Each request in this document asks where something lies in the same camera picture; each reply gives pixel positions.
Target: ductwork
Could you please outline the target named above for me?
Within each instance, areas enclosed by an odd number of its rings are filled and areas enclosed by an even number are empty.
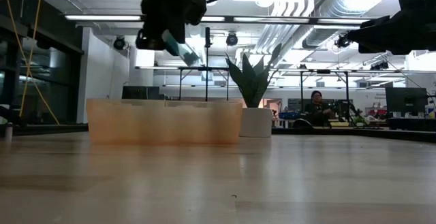
[[[360,17],[376,6],[381,0],[325,0],[313,16],[322,18]],[[319,29],[300,26],[292,38],[283,45],[281,59],[292,48],[316,49],[337,32],[336,29]]]
[[[313,7],[314,0],[276,2],[271,16],[308,16]],[[289,39],[295,30],[297,30],[295,25],[266,25],[254,51],[260,54],[270,54],[278,43],[283,43],[286,39]]]

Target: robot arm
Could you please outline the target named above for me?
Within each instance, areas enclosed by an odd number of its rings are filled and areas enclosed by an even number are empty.
[[[145,15],[144,26],[138,32],[136,47],[147,50],[170,50],[162,40],[168,30],[179,44],[185,43],[185,25],[198,25],[206,13],[206,4],[216,0],[142,0],[141,12]]]
[[[359,30],[341,36],[338,43],[359,43],[360,53],[389,50],[436,50],[436,0],[399,0],[401,11],[362,23]]]

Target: yellow cable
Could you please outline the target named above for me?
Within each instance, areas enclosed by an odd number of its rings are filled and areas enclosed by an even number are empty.
[[[33,56],[33,47],[34,47],[34,45],[32,45],[31,53],[30,53],[30,57],[29,57],[29,61],[27,61],[27,59],[26,59],[26,55],[25,55],[25,52],[24,52],[24,50],[22,49],[22,44],[21,44],[21,42],[20,42],[20,37],[18,36],[18,32],[17,32],[17,30],[16,30],[16,25],[15,25],[14,15],[13,15],[13,13],[12,13],[12,8],[11,8],[10,0],[6,0],[6,2],[7,2],[7,8],[8,8],[8,10],[9,10],[9,14],[10,14],[10,16],[11,16],[12,26],[14,27],[14,32],[15,32],[16,40],[17,40],[17,42],[18,42],[18,46],[20,47],[21,55],[22,55],[22,57],[24,58],[25,63],[26,63],[26,67],[27,67],[27,73],[26,73],[26,84],[25,84],[25,90],[24,90],[24,93],[23,93],[23,96],[22,96],[22,101],[21,101],[20,116],[22,115],[22,109],[23,109],[24,100],[25,100],[25,95],[26,95],[26,91],[27,91],[27,79],[28,79],[28,77],[29,77],[29,75],[30,75],[30,77],[32,78],[32,83],[33,83],[33,85],[34,85],[35,88],[36,88],[36,91],[38,92],[38,94],[40,95],[42,101],[44,102],[44,104],[45,104],[46,107],[48,108],[48,111],[51,113],[53,119],[56,121],[56,124],[60,125],[60,124],[59,124],[59,121],[58,121],[57,118],[56,118],[56,116],[53,114],[52,110],[50,109],[50,106],[47,104],[47,101],[44,99],[44,96],[42,95],[40,89],[39,89],[38,86],[36,85],[36,82],[35,82],[35,80],[33,79],[33,75],[32,75],[32,73],[30,72],[30,63],[31,63],[31,59],[32,59],[32,56]],[[33,30],[33,40],[34,40],[34,41],[35,41],[35,35],[36,35],[36,29],[37,29],[38,16],[39,16],[39,14],[40,14],[40,6],[41,6],[41,0],[38,1],[38,7],[37,7],[37,11],[36,11],[35,27],[34,27],[34,30]]]
[[[38,27],[38,20],[39,20],[39,16],[40,16],[40,7],[41,7],[41,0],[38,0],[38,7],[37,7],[37,11],[36,11],[36,17],[35,17],[35,26],[33,28],[33,40],[35,40],[36,37],[36,29]],[[29,72],[30,72],[30,64],[33,58],[33,49],[35,48],[35,42],[32,44],[32,47],[30,49],[30,57],[29,57],[29,61],[26,62],[26,82],[25,82],[25,89],[24,92],[22,93],[22,99],[21,99],[21,108],[20,108],[20,116],[22,116],[22,110],[24,108],[25,105],[25,98],[26,98],[26,92],[27,92],[27,85],[29,83]]]

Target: orange translucent container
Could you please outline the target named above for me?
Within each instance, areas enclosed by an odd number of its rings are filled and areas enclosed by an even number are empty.
[[[235,144],[242,111],[235,102],[87,100],[96,144]]]

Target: green object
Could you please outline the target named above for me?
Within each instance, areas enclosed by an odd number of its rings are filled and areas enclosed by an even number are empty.
[[[361,116],[357,116],[356,118],[353,119],[353,123],[357,126],[357,123],[363,123],[363,125],[368,125],[367,121],[361,117]]]
[[[272,52],[271,60],[264,68],[264,59],[259,61],[254,67],[251,66],[248,57],[243,56],[243,70],[241,71],[233,62],[231,62],[229,56],[227,56],[227,64],[229,65],[230,76],[233,81],[238,85],[239,91],[242,94],[245,104],[248,108],[258,108],[260,100],[264,96],[268,85],[271,82],[274,74],[278,71],[274,71],[271,77],[268,79],[271,63],[279,56],[281,50],[281,44],[275,47]]]

